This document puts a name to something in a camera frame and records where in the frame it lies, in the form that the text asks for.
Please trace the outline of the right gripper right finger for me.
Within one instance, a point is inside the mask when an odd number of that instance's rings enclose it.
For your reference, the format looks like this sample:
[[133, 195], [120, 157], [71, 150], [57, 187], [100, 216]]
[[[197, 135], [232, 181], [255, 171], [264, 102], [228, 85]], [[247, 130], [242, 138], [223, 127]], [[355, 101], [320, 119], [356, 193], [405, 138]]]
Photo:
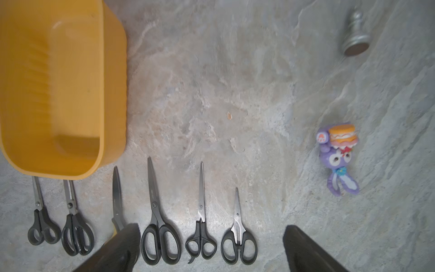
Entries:
[[296, 225], [285, 228], [283, 245], [291, 272], [349, 272]]

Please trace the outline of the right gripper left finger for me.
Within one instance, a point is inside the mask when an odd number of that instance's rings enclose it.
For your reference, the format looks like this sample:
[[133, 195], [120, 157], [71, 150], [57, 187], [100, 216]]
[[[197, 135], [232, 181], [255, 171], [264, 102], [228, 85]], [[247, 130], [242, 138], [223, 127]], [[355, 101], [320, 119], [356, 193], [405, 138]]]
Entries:
[[74, 271], [132, 272], [140, 254], [139, 242], [139, 225], [130, 223]]

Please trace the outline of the yellow handled scissors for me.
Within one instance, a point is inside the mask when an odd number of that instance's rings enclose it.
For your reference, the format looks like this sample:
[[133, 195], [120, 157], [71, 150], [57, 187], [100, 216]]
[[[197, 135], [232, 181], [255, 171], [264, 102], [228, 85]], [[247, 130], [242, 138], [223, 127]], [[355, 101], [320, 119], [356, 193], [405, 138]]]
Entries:
[[114, 226], [114, 233], [113, 233], [112, 237], [114, 237], [125, 226], [125, 220], [123, 217], [123, 207], [122, 207], [121, 180], [120, 180], [119, 171], [118, 171], [117, 166], [115, 166], [114, 170], [113, 170], [112, 197], [113, 197], [112, 223]]

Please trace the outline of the black bladed black scissors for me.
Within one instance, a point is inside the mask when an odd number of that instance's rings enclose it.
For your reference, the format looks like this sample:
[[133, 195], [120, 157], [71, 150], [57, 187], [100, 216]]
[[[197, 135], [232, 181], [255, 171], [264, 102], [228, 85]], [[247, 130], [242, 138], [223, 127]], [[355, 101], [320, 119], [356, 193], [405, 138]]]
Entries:
[[[142, 234], [140, 240], [140, 252], [142, 254], [142, 258], [145, 263], [148, 265], [157, 265], [160, 259], [168, 265], [175, 265], [179, 262], [181, 258], [181, 240], [174, 229], [169, 223], [165, 222], [162, 214], [160, 212], [160, 198], [158, 194], [157, 180], [155, 175], [154, 166], [152, 163], [152, 159], [150, 157], [147, 158], [147, 171], [148, 171], [148, 187], [150, 194], [150, 204], [151, 204], [151, 222], [146, 227], [144, 233]], [[172, 235], [176, 242], [177, 253], [169, 253], [169, 249], [167, 246], [167, 240], [165, 238], [165, 234], [169, 233]], [[146, 238], [147, 235], [152, 235], [154, 237], [154, 249], [155, 255], [151, 258], [146, 249]]]

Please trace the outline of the large black handled scissors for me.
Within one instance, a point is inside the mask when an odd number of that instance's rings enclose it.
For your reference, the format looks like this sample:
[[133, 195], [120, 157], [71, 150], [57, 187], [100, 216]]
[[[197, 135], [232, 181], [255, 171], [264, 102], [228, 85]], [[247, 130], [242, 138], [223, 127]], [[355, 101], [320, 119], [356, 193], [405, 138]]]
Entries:
[[64, 180], [63, 186], [69, 213], [61, 233], [62, 246], [69, 256], [86, 256], [94, 249], [94, 233], [78, 211], [73, 181]]

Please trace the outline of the slim black handled scissors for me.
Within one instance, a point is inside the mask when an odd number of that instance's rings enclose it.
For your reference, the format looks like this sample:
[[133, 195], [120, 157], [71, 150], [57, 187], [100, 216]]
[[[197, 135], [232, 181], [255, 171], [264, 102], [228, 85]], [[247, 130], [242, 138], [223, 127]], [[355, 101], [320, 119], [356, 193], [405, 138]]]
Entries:
[[214, 257], [217, 251], [217, 243], [207, 232], [206, 222], [206, 198], [205, 198], [205, 176], [204, 164], [200, 164], [199, 177], [199, 199], [198, 199], [198, 216], [196, 220], [195, 233], [185, 242], [185, 249], [190, 255], [188, 264], [191, 264], [201, 255], [205, 260]]

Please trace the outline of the small black handled scissors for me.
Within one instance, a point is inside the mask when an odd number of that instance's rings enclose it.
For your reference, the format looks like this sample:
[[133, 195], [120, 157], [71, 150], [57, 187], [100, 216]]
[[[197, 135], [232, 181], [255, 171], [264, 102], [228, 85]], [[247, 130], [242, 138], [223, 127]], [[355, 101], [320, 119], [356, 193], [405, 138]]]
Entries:
[[39, 178], [32, 177], [35, 206], [34, 224], [28, 230], [28, 241], [32, 245], [40, 245], [44, 241], [48, 244], [56, 244], [61, 239], [61, 230], [58, 225], [51, 221], [48, 211], [44, 205], [40, 188]]

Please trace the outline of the yellow plastic storage box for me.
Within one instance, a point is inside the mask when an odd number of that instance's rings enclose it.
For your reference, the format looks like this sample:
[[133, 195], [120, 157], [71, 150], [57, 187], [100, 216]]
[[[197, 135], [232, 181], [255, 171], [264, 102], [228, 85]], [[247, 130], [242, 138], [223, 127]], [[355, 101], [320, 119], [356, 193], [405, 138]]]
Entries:
[[126, 146], [127, 40], [104, 1], [1, 2], [1, 150], [81, 180]]

